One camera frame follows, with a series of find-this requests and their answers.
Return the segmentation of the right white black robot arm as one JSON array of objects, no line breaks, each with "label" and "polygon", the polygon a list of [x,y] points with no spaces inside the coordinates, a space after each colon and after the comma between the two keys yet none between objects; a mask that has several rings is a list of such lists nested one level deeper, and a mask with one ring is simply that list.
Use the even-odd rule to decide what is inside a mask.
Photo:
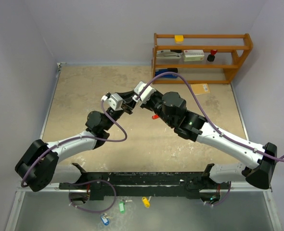
[{"label": "right white black robot arm", "polygon": [[207,118],[189,111],[186,101],[177,92],[162,94],[147,87],[135,93],[142,102],[141,107],[158,115],[179,137],[209,145],[239,160],[236,165],[209,164],[202,176],[205,187],[214,188],[218,183],[245,180],[256,188],[269,189],[276,166],[275,144],[254,143],[212,126]]}]

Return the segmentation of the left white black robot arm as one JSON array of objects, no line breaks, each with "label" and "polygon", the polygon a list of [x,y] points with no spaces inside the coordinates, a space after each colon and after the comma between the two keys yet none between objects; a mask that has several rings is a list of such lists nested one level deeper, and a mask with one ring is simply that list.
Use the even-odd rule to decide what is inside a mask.
[{"label": "left white black robot arm", "polygon": [[86,129],[80,134],[55,142],[33,141],[15,166],[15,172],[22,179],[21,187],[38,192],[52,182],[60,162],[78,153],[97,149],[105,142],[112,142],[108,130],[118,125],[117,120],[124,113],[132,114],[136,104],[134,95],[134,91],[104,95],[101,104],[108,103],[109,107],[101,112],[90,112]]}]

